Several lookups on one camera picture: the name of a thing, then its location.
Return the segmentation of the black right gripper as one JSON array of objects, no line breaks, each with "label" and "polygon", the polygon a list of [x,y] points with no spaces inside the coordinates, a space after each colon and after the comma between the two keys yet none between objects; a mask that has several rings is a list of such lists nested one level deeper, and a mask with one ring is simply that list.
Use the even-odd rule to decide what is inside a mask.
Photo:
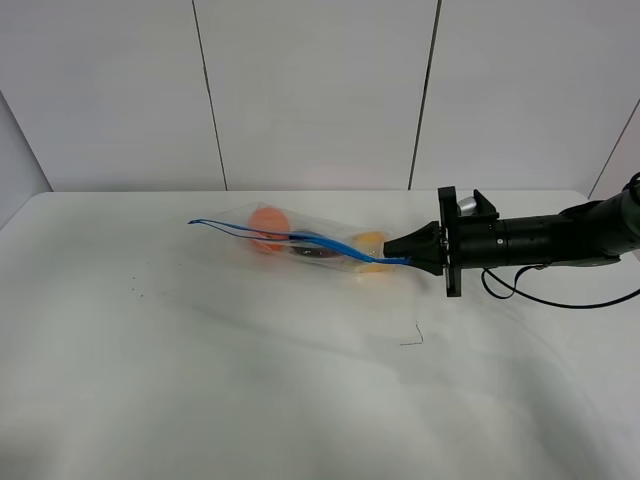
[{"label": "black right gripper", "polygon": [[[460,297],[464,269],[491,268],[504,264],[506,230],[499,218],[459,217],[457,193],[453,186],[439,188],[438,200],[446,294],[448,297]],[[430,222],[410,234],[386,241],[383,252],[385,256],[438,256],[440,225]],[[443,262],[439,258],[411,257],[408,265],[434,276],[443,275]]]}]

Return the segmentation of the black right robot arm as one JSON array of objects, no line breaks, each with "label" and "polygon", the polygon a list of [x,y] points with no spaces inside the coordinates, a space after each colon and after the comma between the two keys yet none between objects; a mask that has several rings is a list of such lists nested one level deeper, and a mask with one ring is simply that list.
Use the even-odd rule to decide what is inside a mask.
[{"label": "black right robot arm", "polygon": [[460,201],[455,187],[438,190],[440,218],[383,245],[387,259],[442,276],[446,293],[462,293],[462,273],[483,278],[498,267],[520,274],[549,267],[599,267],[639,248],[639,177],[620,193],[555,215],[503,219],[479,191]]}]

